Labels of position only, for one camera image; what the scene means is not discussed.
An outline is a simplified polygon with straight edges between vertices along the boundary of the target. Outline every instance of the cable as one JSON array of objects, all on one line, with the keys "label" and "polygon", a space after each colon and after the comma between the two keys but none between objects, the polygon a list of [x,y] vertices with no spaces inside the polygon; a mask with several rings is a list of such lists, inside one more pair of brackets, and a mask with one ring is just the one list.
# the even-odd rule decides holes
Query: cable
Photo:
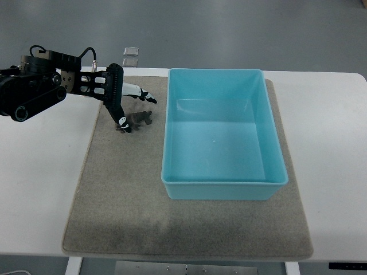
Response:
[{"label": "cable", "polygon": [[96,54],[96,51],[92,48],[92,47],[88,47],[88,48],[86,48],[84,51],[83,51],[83,53],[81,54],[81,55],[79,55],[79,58],[82,58],[83,56],[85,56],[85,54],[89,51],[89,50],[91,50],[92,51],[92,53],[93,53],[93,60],[97,60],[97,54]]},{"label": "cable", "polygon": [[11,272],[1,273],[0,275],[9,275],[9,274],[14,274],[14,273],[25,273],[27,275],[32,275],[26,270],[15,270],[15,271],[11,271]]},{"label": "cable", "polygon": [[30,56],[34,56],[34,55],[33,55],[33,53],[32,53],[32,50],[33,50],[34,48],[40,48],[40,49],[42,49],[42,50],[46,51],[46,49],[45,49],[44,47],[42,47],[42,46],[39,46],[39,45],[33,45],[32,47],[30,47],[30,48],[29,48]]}]

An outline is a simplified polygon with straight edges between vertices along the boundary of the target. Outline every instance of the white wire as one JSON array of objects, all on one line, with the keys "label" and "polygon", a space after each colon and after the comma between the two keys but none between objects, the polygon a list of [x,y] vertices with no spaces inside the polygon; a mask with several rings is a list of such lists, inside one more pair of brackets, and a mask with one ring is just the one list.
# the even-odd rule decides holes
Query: white wire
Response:
[{"label": "white wire", "polygon": [[32,275],[27,270],[15,270],[15,271],[6,272],[6,273],[0,273],[0,275],[9,275],[9,274],[14,274],[14,273],[25,273],[27,275]]}]

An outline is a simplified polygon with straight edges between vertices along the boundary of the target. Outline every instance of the gray floor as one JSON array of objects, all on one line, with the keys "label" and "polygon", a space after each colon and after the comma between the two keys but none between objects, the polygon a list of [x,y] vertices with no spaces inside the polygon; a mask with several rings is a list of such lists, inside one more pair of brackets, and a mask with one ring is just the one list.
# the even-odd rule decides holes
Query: gray floor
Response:
[{"label": "gray floor", "polygon": [[[0,68],[19,65],[34,44],[76,56],[92,46],[100,66],[121,64],[123,49],[137,46],[139,67],[356,72],[367,78],[361,0],[1,0],[0,26]],[[64,258],[1,256],[0,272],[5,263],[19,269],[53,260],[65,264]],[[42,266],[34,274],[62,274],[63,267]],[[113,260],[87,259],[81,271],[112,274],[112,266]],[[301,272],[317,274],[325,266],[301,265]]]},{"label": "gray floor", "polygon": [[26,270],[32,275],[64,275],[68,260],[66,257],[0,255],[0,274],[15,270]]}]

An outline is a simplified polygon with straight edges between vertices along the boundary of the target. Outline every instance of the screw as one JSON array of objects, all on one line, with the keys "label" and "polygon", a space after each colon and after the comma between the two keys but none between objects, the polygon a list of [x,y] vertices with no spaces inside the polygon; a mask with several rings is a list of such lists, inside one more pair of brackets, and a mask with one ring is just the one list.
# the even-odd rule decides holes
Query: screw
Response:
[{"label": "screw", "polygon": [[52,82],[55,84],[55,85],[60,85],[61,84],[61,77],[58,76],[57,74],[54,75],[52,77]]}]

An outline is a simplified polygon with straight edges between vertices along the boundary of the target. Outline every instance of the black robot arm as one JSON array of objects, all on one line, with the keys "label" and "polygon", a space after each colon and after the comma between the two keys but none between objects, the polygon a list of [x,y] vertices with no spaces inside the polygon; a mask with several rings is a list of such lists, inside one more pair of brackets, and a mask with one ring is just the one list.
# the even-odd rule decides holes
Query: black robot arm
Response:
[{"label": "black robot arm", "polygon": [[[32,53],[33,48],[41,48],[36,51],[36,56]],[[93,72],[81,72],[81,58],[88,50],[92,50],[94,55]],[[130,132],[121,106],[122,96],[138,97],[153,103],[157,101],[140,87],[138,92],[122,92],[123,73],[118,64],[97,72],[96,54],[92,48],[76,57],[32,46],[30,56],[22,56],[19,67],[0,70],[0,115],[25,121],[63,101],[67,93],[72,93],[103,101],[113,120]]]}]

